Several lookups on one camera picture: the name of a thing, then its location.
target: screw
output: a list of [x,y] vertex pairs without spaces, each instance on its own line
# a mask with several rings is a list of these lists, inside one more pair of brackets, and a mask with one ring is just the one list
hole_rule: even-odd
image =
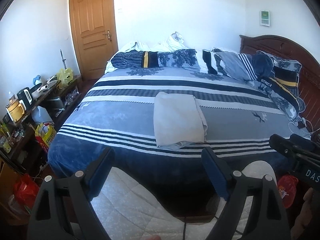
[[267,181],[272,181],[272,180],[273,180],[273,178],[272,178],[270,175],[268,175],[268,174],[266,175],[265,178],[266,178]]
[[50,175],[48,175],[48,176],[46,176],[46,177],[44,178],[44,181],[48,182],[48,181],[50,181],[51,179],[52,179],[52,177],[51,177]]
[[78,178],[79,178],[79,177],[82,177],[82,176],[83,176],[83,171],[77,171],[75,175],[76,175],[76,177],[78,177]]
[[236,177],[240,177],[241,176],[241,172],[240,171],[234,171],[233,175]]

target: red plastic bag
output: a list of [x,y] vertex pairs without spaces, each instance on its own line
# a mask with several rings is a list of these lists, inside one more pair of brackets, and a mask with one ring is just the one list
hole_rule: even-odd
[[39,186],[32,180],[29,174],[24,174],[13,186],[13,194],[16,201],[31,212],[39,192]]
[[297,193],[296,186],[298,182],[299,180],[292,175],[284,175],[279,179],[277,185],[285,208],[289,208],[292,205]]

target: electric kettle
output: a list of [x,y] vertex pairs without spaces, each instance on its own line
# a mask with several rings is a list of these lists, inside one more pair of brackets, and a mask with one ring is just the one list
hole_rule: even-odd
[[23,104],[25,110],[30,110],[32,108],[33,97],[28,87],[21,89],[17,93],[17,97],[19,102]]

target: bedspread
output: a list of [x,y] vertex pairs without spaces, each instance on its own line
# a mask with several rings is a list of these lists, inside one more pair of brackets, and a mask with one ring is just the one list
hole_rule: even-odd
[[[156,147],[153,102],[160,91],[196,98],[208,124],[205,143],[178,151]],[[274,133],[291,135],[287,118],[241,81],[179,68],[126,68],[97,81],[57,133],[48,161],[56,175],[70,176],[111,146],[115,166],[144,185],[196,185],[208,181],[200,158],[206,146],[233,169],[265,160],[277,170],[286,159],[269,147]]]

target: bottle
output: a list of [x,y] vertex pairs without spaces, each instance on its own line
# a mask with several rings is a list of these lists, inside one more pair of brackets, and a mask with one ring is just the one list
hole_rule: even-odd
[[10,133],[4,122],[0,121],[0,130],[6,135]]
[[13,100],[16,99],[16,96],[11,91],[9,91],[8,98],[9,98],[9,102],[11,103]]

